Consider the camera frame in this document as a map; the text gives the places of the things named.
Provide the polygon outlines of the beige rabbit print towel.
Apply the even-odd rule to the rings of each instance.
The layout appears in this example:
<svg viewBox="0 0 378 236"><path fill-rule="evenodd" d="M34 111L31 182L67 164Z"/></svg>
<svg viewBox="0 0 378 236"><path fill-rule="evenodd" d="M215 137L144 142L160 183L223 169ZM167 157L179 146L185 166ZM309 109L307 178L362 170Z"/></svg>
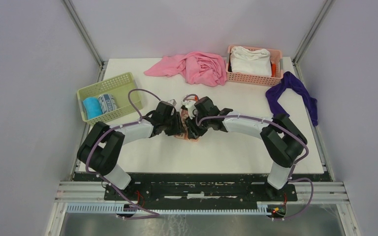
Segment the beige rabbit print towel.
<svg viewBox="0 0 378 236"><path fill-rule="evenodd" d="M184 110L184 109L181 109L180 110L180 119L181 119L181 122L182 122L182 125L183 125L183 128L184 128L184 131L181 134L174 135L173 137L177 138L177 139L180 139L180 140L186 140L186 141L190 141L190 142L198 142L199 138L197 138L197 139L190 139L189 138L188 128L187 128L187 126L185 124L185 120L187 118L189 118L188 111Z"/></svg>

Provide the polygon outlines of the blue white patterned cloth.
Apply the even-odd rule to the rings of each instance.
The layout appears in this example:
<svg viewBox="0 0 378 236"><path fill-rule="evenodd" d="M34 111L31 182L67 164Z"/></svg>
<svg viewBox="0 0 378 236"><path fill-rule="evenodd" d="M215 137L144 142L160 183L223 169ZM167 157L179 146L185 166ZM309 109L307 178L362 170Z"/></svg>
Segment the blue white patterned cloth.
<svg viewBox="0 0 378 236"><path fill-rule="evenodd" d="M98 97L98 101L99 101L101 111L103 114L112 112L118 108L115 98L111 94L101 94Z"/></svg>

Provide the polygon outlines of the green plastic basket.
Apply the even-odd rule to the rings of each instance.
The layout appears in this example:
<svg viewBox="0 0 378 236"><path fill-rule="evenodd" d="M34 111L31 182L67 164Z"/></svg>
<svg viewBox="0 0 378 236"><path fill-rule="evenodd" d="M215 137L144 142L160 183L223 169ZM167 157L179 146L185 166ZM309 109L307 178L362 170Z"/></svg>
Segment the green plastic basket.
<svg viewBox="0 0 378 236"><path fill-rule="evenodd" d="M130 72L81 88L77 99L82 120L107 123L143 108L133 74Z"/></svg>

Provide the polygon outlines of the blue towel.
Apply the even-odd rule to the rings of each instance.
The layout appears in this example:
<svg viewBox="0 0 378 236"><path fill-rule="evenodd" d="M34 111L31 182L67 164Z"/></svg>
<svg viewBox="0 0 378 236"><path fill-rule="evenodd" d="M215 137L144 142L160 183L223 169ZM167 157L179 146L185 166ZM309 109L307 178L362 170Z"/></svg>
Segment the blue towel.
<svg viewBox="0 0 378 236"><path fill-rule="evenodd" d="M88 97L84 99L82 103L86 110L87 120L93 119L103 114L99 100L97 98Z"/></svg>

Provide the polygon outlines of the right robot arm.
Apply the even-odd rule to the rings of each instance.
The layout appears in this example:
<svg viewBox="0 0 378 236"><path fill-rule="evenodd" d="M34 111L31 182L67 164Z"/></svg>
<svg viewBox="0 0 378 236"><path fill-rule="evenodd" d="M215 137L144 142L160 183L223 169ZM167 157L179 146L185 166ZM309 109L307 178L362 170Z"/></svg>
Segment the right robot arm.
<svg viewBox="0 0 378 236"><path fill-rule="evenodd" d="M265 196L276 201L284 195L297 158L309 152L307 139L286 114L270 119L252 117L230 108L220 110L209 97L197 101L184 99L182 110L188 117L184 120L188 139L198 139L209 129L221 132L241 133L263 141L273 161L267 177Z"/></svg>

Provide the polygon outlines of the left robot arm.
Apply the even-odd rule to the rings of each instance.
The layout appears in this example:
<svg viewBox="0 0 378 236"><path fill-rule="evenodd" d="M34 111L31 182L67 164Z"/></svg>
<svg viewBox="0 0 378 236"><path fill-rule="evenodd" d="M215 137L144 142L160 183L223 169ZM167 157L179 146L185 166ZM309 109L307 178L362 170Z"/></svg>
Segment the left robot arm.
<svg viewBox="0 0 378 236"><path fill-rule="evenodd" d="M161 133L175 136L183 132L180 112L172 104L161 101L155 110L138 121L115 127L97 122L79 147L77 159L115 186L117 195L123 200L129 200L135 194L135 187L131 184L131 176L118 164L122 147Z"/></svg>

